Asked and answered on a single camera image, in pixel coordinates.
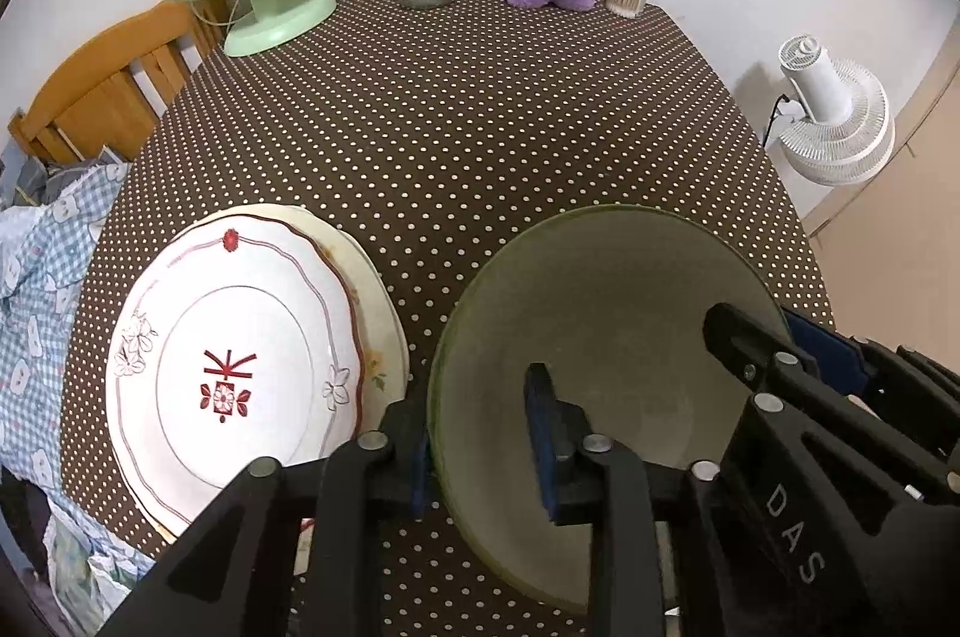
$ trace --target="large bowl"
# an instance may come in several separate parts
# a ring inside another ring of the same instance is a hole
[[[545,362],[560,399],[582,405],[594,431],[648,461],[719,460],[749,391],[704,346],[704,315],[718,302],[789,336],[738,253],[645,207],[553,217],[473,280],[434,359],[430,437],[457,525],[499,576],[542,602],[587,606],[589,527],[555,527],[539,501],[523,410],[527,365]],[[662,536],[671,600],[665,546]]]

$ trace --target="beige floor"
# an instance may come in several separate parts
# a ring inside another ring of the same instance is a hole
[[[840,332],[960,371],[960,76],[811,244]]]

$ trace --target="fan power cord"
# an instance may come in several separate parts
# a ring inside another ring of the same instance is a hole
[[[230,8],[230,16],[227,18],[226,22],[213,22],[213,20],[208,20],[206,17],[202,17],[200,12],[197,11],[197,4],[193,1],[189,1],[190,11],[193,12],[193,16],[197,18],[200,22],[204,22],[206,25],[216,25],[218,28],[229,27],[233,25],[233,15],[237,11],[237,6],[240,5],[240,0],[233,0],[233,6]]]
[[[783,95],[783,94],[781,94],[781,96],[778,99],[776,99],[776,102],[774,103],[773,111],[771,111],[770,113],[770,119],[769,121],[767,121],[767,130],[763,132],[763,142],[760,143],[760,146],[763,147],[763,149],[767,148],[767,140],[770,138],[770,129],[774,127],[774,120],[776,119],[776,108],[778,108],[779,105],[781,104],[790,103],[791,100],[793,99],[790,98],[788,95]]]

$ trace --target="silver bolt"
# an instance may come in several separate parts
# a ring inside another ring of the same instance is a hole
[[[270,458],[269,455],[261,455],[260,458],[255,458],[250,462],[247,471],[250,472],[253,477],[270,477],[271,474],[277,471],[277,460]]]
[[[584,450],[587,453],[607,453],[613,447],[613,442],[603,434],[587,434],[584,436]]]
[[[357,444],[364,450],[380,450],[387,441],[387,435],[383,431],[366,431],[365,434],[360,434]]]
[[[697,461],[692,467],[693,477],[703,482],[711,482],[717,474],[720,474],[720,467],[713,461]]]
[[[772,393],[757,393],[754,404],[764,412],[781,412],[784,409],[784,403]]]

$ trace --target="brown tablecloth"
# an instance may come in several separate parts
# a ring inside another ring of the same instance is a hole
[[[205,61],[133,164],[94,253],[64,377],[62,477],[146,554],[163,542],[120,479],[104,415],[110,335],[133,281],[178,231],[256,202],[305,206],[365,246],[415,378],[486,260],[536,222],[598,203],[702,223],[782,304],[832,325],[774,167],[658,7],[624,20],[503,0],[429,12],[339,0],[279,49]],[[493,579],[451,524],[438,504],[424,522],[384,528],[385,633],[580,629]]]

